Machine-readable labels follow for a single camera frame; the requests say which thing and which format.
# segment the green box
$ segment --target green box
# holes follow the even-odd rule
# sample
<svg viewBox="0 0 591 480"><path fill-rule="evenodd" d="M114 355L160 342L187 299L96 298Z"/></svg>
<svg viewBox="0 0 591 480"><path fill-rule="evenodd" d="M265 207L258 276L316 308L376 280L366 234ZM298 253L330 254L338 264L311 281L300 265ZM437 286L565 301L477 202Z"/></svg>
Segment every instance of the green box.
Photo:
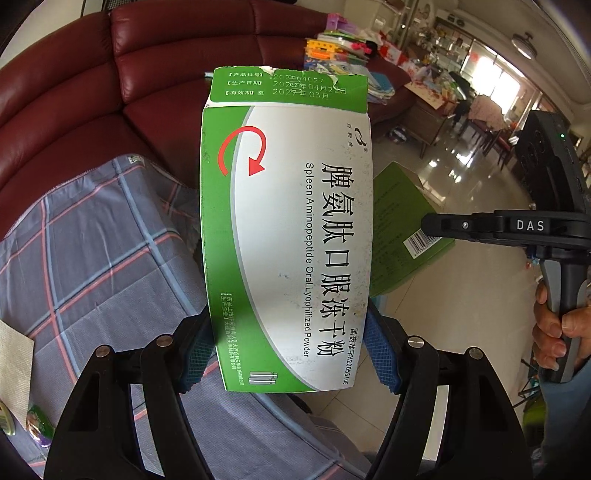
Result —
<svg viewBox="0 0 591 480"><path fill-rule="evenodd" d="M422 232L422 218L434 212L396 163L391 163L375 178L369 286L372 297L399 287L454 245L453 239L429 237Z"/></svg>
<svg viewBox="0 0 591 480"><path fill-rule="evenodd" d="M214 72L202 122L201 227L229 391L353 385L373 231L366 96L357 75Z"/></svg>

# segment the plaid blanket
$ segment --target plaid blanket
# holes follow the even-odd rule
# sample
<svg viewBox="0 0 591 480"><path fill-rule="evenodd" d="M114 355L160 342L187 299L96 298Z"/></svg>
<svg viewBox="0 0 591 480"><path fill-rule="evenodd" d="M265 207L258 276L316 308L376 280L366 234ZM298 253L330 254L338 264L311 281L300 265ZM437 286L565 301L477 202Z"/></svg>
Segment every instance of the plaid blanket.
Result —
<svg viewBox="0 0 591 480"><path fill-rule="evenodd" d="M35 340L30 401L53 424L97 346L141 348L203 310L199 239L196 192L124 155L53 189L0 242L0 318ZM139 385L132 395L145 465L161 474ZM182 398L216 478L345 480L369 468L287 396L226 392L215 357ZM17 430L13 445L42 475L47 451Z"/></svg>

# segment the finger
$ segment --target finger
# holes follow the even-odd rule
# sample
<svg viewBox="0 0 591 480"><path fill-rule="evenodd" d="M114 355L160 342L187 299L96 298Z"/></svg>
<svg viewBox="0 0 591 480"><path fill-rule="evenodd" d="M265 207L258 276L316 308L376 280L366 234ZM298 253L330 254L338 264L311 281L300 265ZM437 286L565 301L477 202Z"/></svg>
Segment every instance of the finger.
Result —
<svg viewBox="0 0 591 480"><path fill-rule="evenodd" d="M548 300L548 289L544 280L540 281L538 287L535 289L535 300L538 303L546 303L546 300Z"/></svg>
<svg viewBox="0 0 591 480"><path fill-rule="evenodd" d="M566 355L566 344L562 340L546 335L537 325L534 325L534 330L531 333L534 337L535 344L544 355L553 357Z"/></svg>
<svg viewBox="0 0 591 480"><path fill-rule="evenodd" d="M574 367L578 368L582 363L591 356L591 340L583 339L579 346L579 353L577 354L577 360L574 363Z"/></svg>
<svg viewBox="0 0 591 480"><path fill-rule="evenodd" d="M562 330L571 338L591 339L591 307L573 310L562 315Z"/></svg>
<svg viewBox="0 0 591 480"><path fill-rule="evenodd" d="M552 370L554 370L555 372L557 372L560 367L558 365L558 363L556 362L556 358L553 356L548 356L542 353L542 351L540 350L540 347L538 347L535 343L534 343L534 358L535 361L538 362L538 365L542 368L550 368Z"/></svg>
<svg viewBox="0 0 591 480"><path fill-rule="evenodd" d="M545 303L534 303L535 322L546 335L554 338L560 338L562 335L562 328L560 327L560 320L555 313L549 311Z"/></svg>

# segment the ceiling lamp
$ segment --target ceiling lamp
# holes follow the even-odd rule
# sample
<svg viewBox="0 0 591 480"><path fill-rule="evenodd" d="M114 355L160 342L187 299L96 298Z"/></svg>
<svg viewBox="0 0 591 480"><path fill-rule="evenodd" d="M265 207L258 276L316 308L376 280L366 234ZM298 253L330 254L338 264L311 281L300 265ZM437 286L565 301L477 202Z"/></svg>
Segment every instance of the ceiling lamp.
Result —
<svg viewBox="0 0 591 480"><path fill-rule="evenodd" d="M537 50L531 44L530 39L534 38L531 33L525 32L525 37L515 34L511 39L511 43L526 59L532 60L538 55Z"/></svg>

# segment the glossy floor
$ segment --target glossy floor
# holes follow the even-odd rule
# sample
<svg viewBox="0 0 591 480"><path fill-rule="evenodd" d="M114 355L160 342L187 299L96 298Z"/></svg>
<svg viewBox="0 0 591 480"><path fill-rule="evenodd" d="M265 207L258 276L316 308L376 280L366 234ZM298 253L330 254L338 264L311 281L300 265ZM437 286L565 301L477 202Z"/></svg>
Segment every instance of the glossy floor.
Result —
<svg viewBox="0 0 591 480"><path fill-rule="evenodd" d="M499 170L496 152L487 157L474 152L472 133L468 129L458 138L448 130L422 160L417 141L396 145L382 139L374 143L375 174L392 161L406 167L439 212L526 209L526 192L507 168ZM409 335L421 335L435 348L452 352L482 348L516 401L526 376L519 359L528 357L534 323L537 272L526 269L525 263L525 254L518 248L456 241L451 251L388 295L382 312L397 318ZM380 384L365 349L354 387L303 398L314 413L332 420L363 452L377 451L397 403L396 396ZM424 454L430 459L437 456L446 403L446 387L440 387Z"/></svg>

